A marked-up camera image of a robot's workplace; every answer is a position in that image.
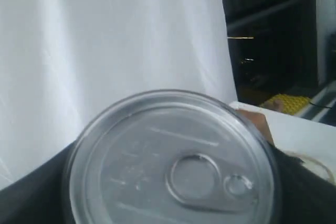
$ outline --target yellow object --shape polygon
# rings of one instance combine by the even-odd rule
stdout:
[[[269,99],[267,102],[273,103],[274,100],[280,100],[283,102],[283,113],[294,115],[303,109],[310,101],[309,97],[295,97],[286,94],[277,94],[276,96]]]

